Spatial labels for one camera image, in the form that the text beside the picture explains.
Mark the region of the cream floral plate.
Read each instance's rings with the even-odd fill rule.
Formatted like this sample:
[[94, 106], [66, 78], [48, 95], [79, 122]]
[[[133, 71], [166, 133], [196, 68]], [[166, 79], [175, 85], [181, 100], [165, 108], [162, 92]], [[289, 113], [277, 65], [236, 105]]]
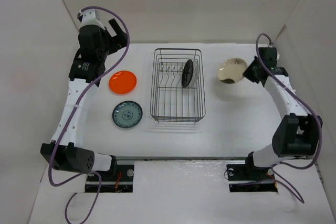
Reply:
[[243, 80], [243, 73], [248, 65], [241, 58], [231, 58], [226, 60], [217, 72], [220, 82], [225, 84], [234, 84]]

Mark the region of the orange plate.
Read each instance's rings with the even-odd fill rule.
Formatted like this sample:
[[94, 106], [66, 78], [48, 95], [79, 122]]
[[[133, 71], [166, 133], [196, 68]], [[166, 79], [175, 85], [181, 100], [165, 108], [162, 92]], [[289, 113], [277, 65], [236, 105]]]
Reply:
[[109, 79], [109, 88], [115, 94], [130, 93], [137, 84], [136, 75], [128, 70], [121, 70], [114, 73]]

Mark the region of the clear glass plate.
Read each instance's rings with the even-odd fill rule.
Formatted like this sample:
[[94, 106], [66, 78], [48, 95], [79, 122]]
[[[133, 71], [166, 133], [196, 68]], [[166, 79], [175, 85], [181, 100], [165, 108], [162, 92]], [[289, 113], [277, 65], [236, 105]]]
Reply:
[[200, 73], [200, 64], [197, 60], [193, 60], [192, 61], [193, 63], [193, 73], [192, 73], [192, 77], [191, 77], [191, 80], [190, 80], [190, 83], [188, 85], [189, 88], [192, 88], [195, 86], [197, 80], [198, 80], [198, 76], [199, 76], [199, 73]]

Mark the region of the black plate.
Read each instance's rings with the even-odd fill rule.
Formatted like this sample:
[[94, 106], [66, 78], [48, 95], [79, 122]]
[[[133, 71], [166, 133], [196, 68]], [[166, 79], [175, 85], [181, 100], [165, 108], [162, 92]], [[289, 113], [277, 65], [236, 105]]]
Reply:
[[194, 61], [189, 59], [183, 68], [181, 84], [183, 88], [187, 88], [194, 74]]

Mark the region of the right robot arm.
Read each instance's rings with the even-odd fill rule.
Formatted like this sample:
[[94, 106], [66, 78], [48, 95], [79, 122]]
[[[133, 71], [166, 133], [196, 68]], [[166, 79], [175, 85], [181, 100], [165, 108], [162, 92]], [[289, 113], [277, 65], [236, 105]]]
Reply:
[[263, 168], [292, 158], [308, 157], [318, 147], [321, 117], [314, 118], [308, 109], [294, 98], [289, 75], [277, 66], [278, 53], [273, 47], [259, 47], [256, 56], [243, 76], [254, 83], [261, 83], [271, 95], [281, 117], [271, 144], [251, 152], [245, 159], [243, 173], [254, 179]]

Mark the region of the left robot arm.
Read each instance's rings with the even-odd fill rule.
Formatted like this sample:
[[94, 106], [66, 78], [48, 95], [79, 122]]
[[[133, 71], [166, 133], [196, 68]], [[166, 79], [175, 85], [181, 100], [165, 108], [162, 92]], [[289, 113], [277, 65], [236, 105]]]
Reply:
[[82, 145], [86, 117], [100, 85], [99, 76], [106, 70], [106, 58], [128, 44], [127, 34], [117, 21], [111, 19], [109, 24], [115, 36], [97, 22], [80, 27], [80, 48], [70, 68], [68, 95], [61, 120], [50, 143], [42, 144], [40, 149], [41, 155], [55, 170], [82, 174], [99, 171], [105, 180], [117, 176], [116, 157], [98, 154]]

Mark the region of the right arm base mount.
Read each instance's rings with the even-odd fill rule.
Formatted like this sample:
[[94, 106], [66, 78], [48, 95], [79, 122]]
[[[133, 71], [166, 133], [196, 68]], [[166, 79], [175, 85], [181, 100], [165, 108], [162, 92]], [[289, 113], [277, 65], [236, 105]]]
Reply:
[[245, 163], [227, 163], [224, 172], [231, 193], [277, 193], [275, 177], [269, 167], [250, 168]]

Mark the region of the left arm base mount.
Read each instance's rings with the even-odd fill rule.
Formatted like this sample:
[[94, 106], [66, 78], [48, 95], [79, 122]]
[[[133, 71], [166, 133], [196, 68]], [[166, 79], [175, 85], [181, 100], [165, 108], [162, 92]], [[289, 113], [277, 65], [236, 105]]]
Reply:
[[[116, 173], [98, 173], [101, 176], [101, 193], [132, 193], [135, 172], [135, 161], [118, 160]], [[96, 174], [88, 175], [85, 182], [86, 193], [96, 193], [99, 186], [99, 178]]]

